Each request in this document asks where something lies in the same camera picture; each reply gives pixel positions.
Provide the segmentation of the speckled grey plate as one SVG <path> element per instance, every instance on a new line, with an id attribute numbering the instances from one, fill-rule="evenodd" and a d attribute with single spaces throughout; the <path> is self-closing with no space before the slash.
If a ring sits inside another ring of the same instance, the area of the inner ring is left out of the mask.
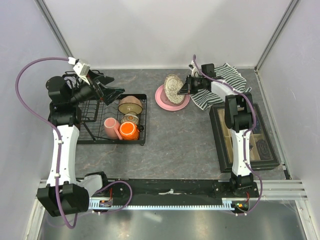
<path id="1" fill-rule="evenodd" d="M 169 74 L 164 80 L 164 91 L 165 95 L 170 102 L 173 104 L 181 104 L 185 96 L 178 95 L 178 91 L 183 87 L 184 83 L 182 80 L 175 74 Z"/>

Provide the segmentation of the brown bowl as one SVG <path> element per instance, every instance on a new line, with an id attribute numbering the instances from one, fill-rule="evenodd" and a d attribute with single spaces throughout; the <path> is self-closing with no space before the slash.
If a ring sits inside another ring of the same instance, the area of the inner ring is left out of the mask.
<path id="1" fill-rule="evenodd" d="M 118 110 L 122 114 L 128 114 L 130 112 L 139 115 L 143 111 L 142 102 L 133 95 L 124 97 L 119 101 Z"/>

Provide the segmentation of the pink plate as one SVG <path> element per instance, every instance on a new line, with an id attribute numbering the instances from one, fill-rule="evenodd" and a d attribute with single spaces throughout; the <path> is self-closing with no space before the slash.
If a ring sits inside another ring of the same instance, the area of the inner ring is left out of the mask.
<path id="1" fill-rule="evenodd" d="M 167 104 L 167 101 L 164 101 L 165 99 L 164 95 L 165 95 L 164 85 L 161 85 L 155 92 L 155 101 L 162 109 L 170 112 L 182 110 L 188 105 L 190 101 L 190 96 L 186 95 L 180 105 L 170 105 L 170 104 Z"/>

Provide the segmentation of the patterned small bowl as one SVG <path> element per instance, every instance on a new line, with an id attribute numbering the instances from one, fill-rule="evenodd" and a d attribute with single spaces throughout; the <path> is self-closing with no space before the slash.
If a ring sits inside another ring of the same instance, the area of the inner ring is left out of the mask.
<path id="1" fill-rule="evenodd" d="M 123 124 L 125 122 L 131 122 L 134 124 L 139 124 L 140 119 L 139 117 L 134 113 L 134 112 L 129 112 L 127 114 L 125 114 L 122 119 L 120 120 L 120 123 Z"/>

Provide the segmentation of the orange mug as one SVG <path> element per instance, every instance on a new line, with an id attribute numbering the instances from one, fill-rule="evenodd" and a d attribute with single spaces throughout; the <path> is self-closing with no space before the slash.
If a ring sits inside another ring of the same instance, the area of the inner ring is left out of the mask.
<path id="1" fill-rule="evenodd" d="M 144 130 L 141 124 L 125 121 L 119 127 L 119 133 L 123 140 L 136 141 L 140 137 L 140 132 Z"/>

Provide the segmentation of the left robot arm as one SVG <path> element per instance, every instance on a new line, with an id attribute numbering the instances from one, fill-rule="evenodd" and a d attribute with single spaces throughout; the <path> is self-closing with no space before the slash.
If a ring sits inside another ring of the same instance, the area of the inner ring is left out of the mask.
<path id="1" fill-rule="evenodd" d="M 103 171 L 88 173 L 76 179 L 76 146 L 82 123 L 81 103 L 88 100 L 113 103 L 124 88 L 109 87 L 115 79 L 97 70 L 89 70 L 83 78 L 76 73 L 54 76 L 46 82 L 49 105 L 48 122 L 53 127 L 53 154 L 46 186 L 37 190 L 37 199 L 52 217 L 83 213 L 90 197 L 106 196 L 110 191 Z"/>

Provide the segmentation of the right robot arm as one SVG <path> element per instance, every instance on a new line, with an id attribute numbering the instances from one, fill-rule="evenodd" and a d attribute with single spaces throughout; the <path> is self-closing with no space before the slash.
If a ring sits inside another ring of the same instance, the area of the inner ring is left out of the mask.
<path id="1" fill-rule="evenodd" d="M 252 95 L 237 90 L 218 76 L 212 63 L 199 67 L 193 60 L 189 68 L 191 74 L 186 77 L 178 95 L 193 95 L 199 90 L 208 90 L 224 100 L 224 122 L 231 133 L 233 151 L 229 191 L 233 196 L 240 197 L 254 183 L 250 163 L 250 134 L 256 126 Z"/>

